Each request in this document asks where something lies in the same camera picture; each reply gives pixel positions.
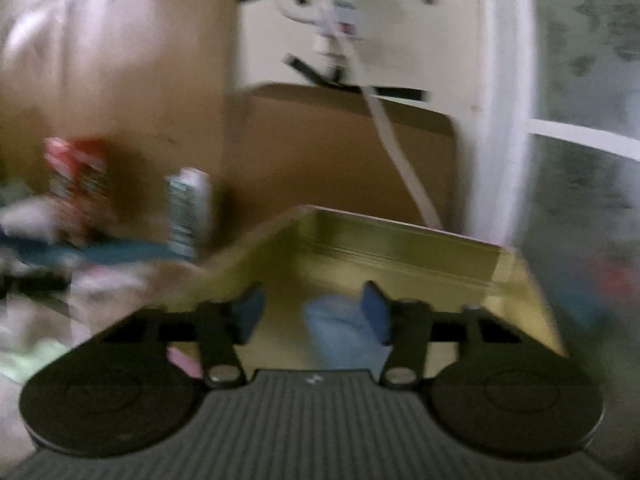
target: gray ribbed surface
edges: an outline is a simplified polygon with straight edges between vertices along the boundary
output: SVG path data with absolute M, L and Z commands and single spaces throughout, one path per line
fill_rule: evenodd
M 186 427 L 142 452 L 88 460 L 42 450 L 8 476 L 9 480 L 612 478 L 585 453 L 530 464 L 467 449 L 434 424 L 416 396 L 387 391 L 366 372 L 279 371 L 260 372 L 241 390 L 209 394 Z

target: black circular disc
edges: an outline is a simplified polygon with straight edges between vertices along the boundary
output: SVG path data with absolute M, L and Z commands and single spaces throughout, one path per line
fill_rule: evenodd
M 434 378 L 429 398 L 436 418 L 455 437 L 514 458 L 580 449 L 603 413 L 599 388 L 580 368 L 523 347 L 474 351 Z
M 193 380 L 170 362 L 102 346 L 99 357 L 71 352 L 44 368 L 27 382 L 19 405 L 41 446 L 103 457 L 169 436 L 188 420 L 197 399 Z

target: brown cardboard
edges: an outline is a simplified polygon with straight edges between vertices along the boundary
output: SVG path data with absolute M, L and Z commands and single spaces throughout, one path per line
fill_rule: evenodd
M 456 174 L 450 119 L 394 102 L 385 108 L 446 225 Z M 247 92 L 237 112 L 225 175 L 241 230 L 304 204 L 421 223 L 361 95 L 273 84 Z
M 42 139 L 110 150 L 114 234 L 166 240 L 164 177 L 181 166 L 227 188 L 235 234 L 313 203 L 420 222 L 361 96 L 270 85 L 231 96 L 236 0 L 47 0 L 0 53 L 0 156 L 46 189 Z M 386 103 L 445 225 L 455 182 L 448 118 Z

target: red can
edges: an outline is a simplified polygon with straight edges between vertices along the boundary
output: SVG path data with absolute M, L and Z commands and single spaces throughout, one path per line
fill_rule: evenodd
M 58 235 L 85 247 L 104 232 L 111 215 L 104 140 L 51 137 L 44 140 L 44 152 Z

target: white cable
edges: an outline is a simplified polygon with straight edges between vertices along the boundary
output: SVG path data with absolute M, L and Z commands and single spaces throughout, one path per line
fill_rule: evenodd
M 365 82 L 366 70 L 360 62 L 360 57 L 358 56 L 356 49 L 351 43 L 350 38 L 340 30 L 340 25 L 338 24 L 335 12 L 334 0 L 321 0 L 321 9 L 325 19 L 329 22 L 332 34 L 337 39 L 338 44 L 340 44 L 342 54 L 348 60 L 351 69 L 355 73 L 357 81 L 359 81 L 358 84 L 362 90 L 362 95 L 369 106 L 369 110 L 371 111 L 380 142 L 382 142 L 382 145 L 385 147 L 389 158 L 404 181 L 409 194 L 414 199 L 415 205 L 422 217 L 422 221 L 427 227 L 442 229 L 442 223 L 440 222 L 438 212 L 433 206 L 433 202 L 425 191 L 422 182 L 415 174 L 414 168 L 411 166 L 411 163 L 402 151 L 402 147 L 394 133 L 391 121 L 386 114 L 385 107 L 377 97 L 375 90 Z
M 273 4 L 276 6 L 276 9 L 278 10 L 278 12 L 280 14 L 282 14 L 288 20 L 291 20 L 291 21 L 296 22 L 296 23 L 303 23 L 304 25 L 315 25 L 316 24 L 317 20 L 313 20 L 311 18 L 304 18 L 302 16 L 296 16 L 295 14 L 292 14 L 291 12 L 289 12 L 289 9 L 287 9 L 283 5 L 282 0 L 273 0 Z

